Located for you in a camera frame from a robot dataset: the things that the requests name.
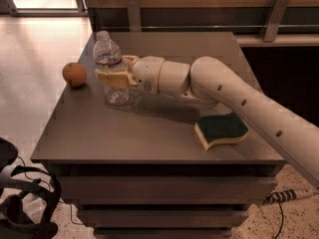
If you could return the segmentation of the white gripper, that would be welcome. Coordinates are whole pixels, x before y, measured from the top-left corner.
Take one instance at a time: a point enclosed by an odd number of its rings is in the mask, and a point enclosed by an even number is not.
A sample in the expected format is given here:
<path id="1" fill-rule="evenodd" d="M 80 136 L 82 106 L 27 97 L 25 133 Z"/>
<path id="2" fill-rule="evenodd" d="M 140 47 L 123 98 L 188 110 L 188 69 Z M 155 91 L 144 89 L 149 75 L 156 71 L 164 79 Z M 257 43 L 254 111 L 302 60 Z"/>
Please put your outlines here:
<path id="1" fill-rule="evenodd" d="M 119 89 L 136 87 L 137 90 L 157 94 L 159 92 L 160 68 L 164 58 L 147 56 L 139 58 L 134 55 L 122 55 L 123 62 L 131 67 L 131 72 L 95 70 L 97 79 L 102 85 L 110 85 Z"/>

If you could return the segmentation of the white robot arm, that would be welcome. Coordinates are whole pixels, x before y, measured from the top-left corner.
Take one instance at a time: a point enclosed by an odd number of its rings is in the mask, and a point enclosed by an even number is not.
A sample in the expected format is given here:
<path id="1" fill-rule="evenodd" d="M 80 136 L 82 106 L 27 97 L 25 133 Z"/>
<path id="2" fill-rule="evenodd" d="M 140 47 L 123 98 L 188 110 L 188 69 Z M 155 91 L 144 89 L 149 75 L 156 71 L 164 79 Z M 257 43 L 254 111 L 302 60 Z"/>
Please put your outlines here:
<path id="1" fill-rule="evenodd" d="M 115 68 L 96 70 L 105 86 L 159 94 L 187 104 L 219 102 L 250 125 L 313 186 L 319 185 L 319 128 L 252 88 L 221 61 L 192 64 L 159 57 L 125 56 Z"/>

